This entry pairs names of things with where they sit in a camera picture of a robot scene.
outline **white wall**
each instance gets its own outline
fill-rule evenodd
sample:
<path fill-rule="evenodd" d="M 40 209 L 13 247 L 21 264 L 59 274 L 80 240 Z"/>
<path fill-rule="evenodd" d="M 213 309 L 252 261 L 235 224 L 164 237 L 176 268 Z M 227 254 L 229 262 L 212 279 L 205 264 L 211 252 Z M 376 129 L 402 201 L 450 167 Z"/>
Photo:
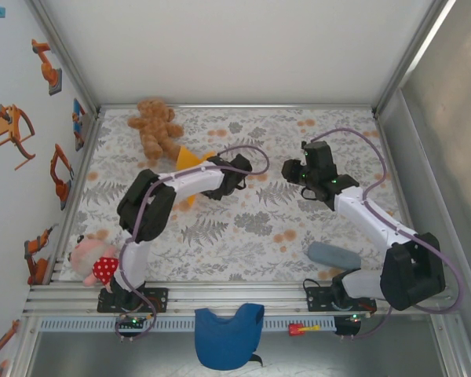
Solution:
<path fill-rule="evenodd" d="M 27 297 L 27 265 L 24 241 L 33 240 L 54 222 L 63 220 L 60 201 L 49 176 L 49 163 L 58 143 L 75 172 L 83 149 L 75 152 L 71 113 L 77 97 L 67 75 L 63 74 L 62 92 L 50 96 L 48 83 L 40 71 L 40 59 L 31 50 L 31 39 L 44 42 L 23 0 L 0 0 L 5 19 L 0 19 L 0 104 L 22 108 L 36 135 L 24 142 L 36 157 L 19 170 L 14 167 L 23 156 L 11 142 L 0 147 L 0 337 L 13 319 L 20 316 Z M 52 53 L 46 53 L 55 68 L 60 65 Z M 27 128 L 20 123 L 23 135 Z M 58 163 L 61 179 L 68 172 Z M 59 228 L 52 234 L 45 257 L 56 245 Z"/>
<path fill-rule="evenodd" d="M 43 2 L 103 104 L 374 104 L 432 0 Z"/>

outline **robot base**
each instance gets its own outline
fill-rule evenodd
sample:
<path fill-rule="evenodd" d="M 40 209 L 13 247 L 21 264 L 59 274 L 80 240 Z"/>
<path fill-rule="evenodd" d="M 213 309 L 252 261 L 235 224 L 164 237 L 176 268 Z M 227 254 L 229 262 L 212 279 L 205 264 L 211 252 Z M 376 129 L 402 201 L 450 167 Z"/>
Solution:
<path fill-rule="evenodd" d="M 98 296 L 97 312 L 98 313 L 122 313 L 125 311 L 136 310 L 141 304 L 141 299 L 133 292 L 122 289 L 115 279 L 111 282 L 111 289 L 114 293 L 109 293 L 106 288 L 101 289 Z M 157 313 L 165 313 L 167 309 L 167 288 L 145 288 L 144 285 L 138 288 L 155 307 Z M 143 304 L 141 308 L 134 313 L 151 313 L 147 305 Z"/>
<path fill-rule="evenodd" d="M 377 311 L 375 300 L 369 298 L 351 298 L 349 306 L 342 307 L 335 303 L 334 292 L 331 287 L 307 287 L 307 306 L 309 312 L 366 312 L 373 313 Z"/>

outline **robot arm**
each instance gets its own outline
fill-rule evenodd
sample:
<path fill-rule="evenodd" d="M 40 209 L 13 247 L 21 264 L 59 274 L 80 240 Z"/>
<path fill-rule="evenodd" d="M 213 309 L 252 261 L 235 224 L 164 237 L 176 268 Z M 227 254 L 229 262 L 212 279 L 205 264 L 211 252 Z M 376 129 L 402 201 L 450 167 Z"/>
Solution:
<path fill-rule="evenodd" d="M 66 166 L 66 168 L 70 172 L 71 179 L 75 177 L 75 174 L 70 165 L 70 162 L 68 161 L 66 155 L 63 152 L 63 149 L 61 149 L 61 147 L 58 144 L 55 144 L 54 147 L 55 147 L 54 155 L 53 155 L 53 158 L 50 160 L 50 177 L 53 179 L 57 187 L 58 185 L 62 185 L 64 183 L 62 180 L 58 178 L 56 174 L 56 164 L 57 164 L 58 159 L 61 159 L 61 162 Z"/>
<path fill-rule="evenodd" d="M 283 177 L 304 186 L 302 195 L 306 190 L 312 191 L 315 200 L 349 219 L 385 257 L 383 270 L 358 269 L 336 276 L 332 281 L 336 303 L 345 307 L 352 299 L 378 298 L 387 300 L 395 309 L 404 310 L 443 291 L 441 260 L 403 234 L 416 236 L 439 250 L 437 239 L 430 233 L 418 235 L 371 199 L 363 199 L 363 190 L 357 181 L 346 174 L 338 175 L 326 142 L 303 143 L 302 148 L 306 165 L 301 165 L 297 159 L 287 160 Z M 367 209 L 366 202 L 385 222 Z"/>
<path fill-rule="evenodd" d="M 144 284 L 151 243 L 166 227 L 175 203 L 200 192 L 210 199 L 220 200 L 223 196 L 232 194 L 235 189 L 243 188 L 239 184 L 246 177 L 246 174 L 212 169 L 213 166 L 235 167 L 248 172 L 252 171 L 250 162 L 241 155 L 237 155 L 231 162 L 225 161 L 219 156 L 214 156 L 194 169 L 187 169 L 196 170 L 191 174 L 182 174 L 186 170 L 168 174 L 155 174 L 151 170 L 143 170 L 130 186 L 117 208 L 120 216 L 119 224 L 126 231 L 127 238 L 130 238 L 135 230 L 134 224 L 147 190 L 154 182 L 170 178 L 169 181 L 160 184 L 152 193 L 153 200 L 145 207 L 143 218 L 137 230 L 137 237 L 134 242 L 128 245 L 122 259 L 122 265 L 119 269 L 124 271 L 127 280 L 133 287 L 140 287 Z M 115 272 L 114 277 L 115 282 L 122 289 L 128 292 L 132 291 L 124 282 L 120 271 Z"/>

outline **blue cloth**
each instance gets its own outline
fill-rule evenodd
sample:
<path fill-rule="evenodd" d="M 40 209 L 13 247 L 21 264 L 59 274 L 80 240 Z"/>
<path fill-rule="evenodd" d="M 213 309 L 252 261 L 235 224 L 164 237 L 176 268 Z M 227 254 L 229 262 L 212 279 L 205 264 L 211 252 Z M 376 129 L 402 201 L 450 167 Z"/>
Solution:
<path fill-rule="evenodd" d="M 265 308 L 244 304 L 233 318 L 220 318 L 209 309 L 195 311 L 195 351 L 202 365 L 230 371 L 247 363 L 260 342 Z"/>

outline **brown teddy bear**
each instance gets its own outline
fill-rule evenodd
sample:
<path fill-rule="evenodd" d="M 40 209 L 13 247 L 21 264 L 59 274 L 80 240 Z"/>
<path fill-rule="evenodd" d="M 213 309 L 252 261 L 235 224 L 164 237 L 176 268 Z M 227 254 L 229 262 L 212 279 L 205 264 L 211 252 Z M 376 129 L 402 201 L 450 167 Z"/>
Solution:
<path fill-rule="evenodd" d="M 156 161 L 163 153 L 176 161 L 180 153 L 177 145 L 170 137 L 183 136 L 183 127 L 171 123 L 174 110 L 168 108 L 161 100 L 143 100 L 138 103 L 141 117 L 129 118 L 129 127 L 140 131 L 144 155 Z"/>

